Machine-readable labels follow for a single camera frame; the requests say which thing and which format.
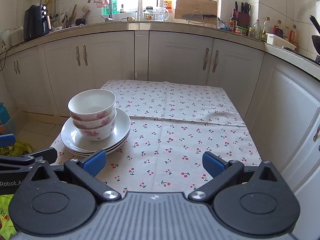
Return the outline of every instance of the gray gripper base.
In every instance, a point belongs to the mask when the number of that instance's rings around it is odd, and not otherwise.
[[[49,237],[18,233],[12,239],[45,240]],[[128,192],[118,202],[104,203],[96,216],[81,228],[63,236],[50,237],[50,240],[58,239],[253,240],[225,229],[215,220],[207,205],[192,203],[183,193],[139,192]],[[294,240],[288,234],[275,239]]]

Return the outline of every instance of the snack bag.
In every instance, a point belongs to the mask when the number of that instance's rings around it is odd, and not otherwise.
[[[8,213],[9,203],[12,197],[13,194],[0,195],[0,240],[8,240],[17,233]]]

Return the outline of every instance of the cherry print tablecloth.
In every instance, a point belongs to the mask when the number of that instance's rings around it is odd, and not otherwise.
[[[125,143],[108,155],[97,178],[122,195],[127,191],[191,191],[212,177],[202,167],[210,151],[225,161],[259,165],[259,153],[225,91],[209,86],[134,80],[108,81],[117,107],[131,119]],[[71,158],[59,135],[56,164]]]

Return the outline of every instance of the stacked bowls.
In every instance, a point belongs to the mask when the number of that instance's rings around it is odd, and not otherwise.
[[[68,103],[73,125],[83,137],[100,141],[113,132],[116,122],[116,95],[92,89],[74,96]]]

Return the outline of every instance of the white plate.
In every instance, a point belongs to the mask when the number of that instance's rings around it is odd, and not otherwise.
[[[121,140],[121,142],[117,143],[117,144],[116,144],[115,146],[113,146],[112,148],[109,148],[109,149],[105,150],[105,151],[106,151],[106,154],[108,155],[108,154],[114,152],[114,151],[117,150],[121,145],[123,145],[123,143],[125,142],[125,140],[128,138],[129,134],[130,134],[130,131],[128,132],[128,134],[126,135],[126,137],[125,137],[123,140]],[[79,155],[79,156],[82,156],[82,157],[87,157],[87,156],[89,156],[89,155],[92,154],[92,153],[78,153],[78,152],[72,151],[72,150],[70,150],[70,149],[69,149],[69,151],[70,151],[71,153],[73,153],[73,154],[76,154],[76,155]]]
[[[62,127],[61,140],[63,144],[70,150],[78,153],[93,153],[96,150],[113,147],[119,143],[128,134],[131,126],[130,117],[125,111],[117,108],[116,125],[112,134],[101,141],[89,141],[83,137],[78,128],[72,123],[70,117]]]

